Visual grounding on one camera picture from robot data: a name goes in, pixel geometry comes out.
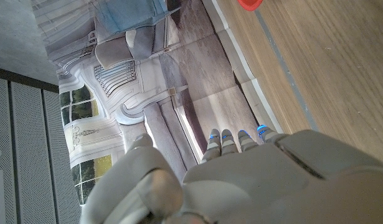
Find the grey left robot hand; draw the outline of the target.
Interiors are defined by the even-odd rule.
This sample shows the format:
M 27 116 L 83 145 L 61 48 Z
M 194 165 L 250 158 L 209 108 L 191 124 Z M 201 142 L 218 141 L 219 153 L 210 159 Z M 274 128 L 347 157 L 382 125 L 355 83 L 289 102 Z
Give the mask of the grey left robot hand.
M 147 134 L 94 186 L 82 223 L 383 223 L 383 163 L 325 134 L 213 129 L 179 180 Z

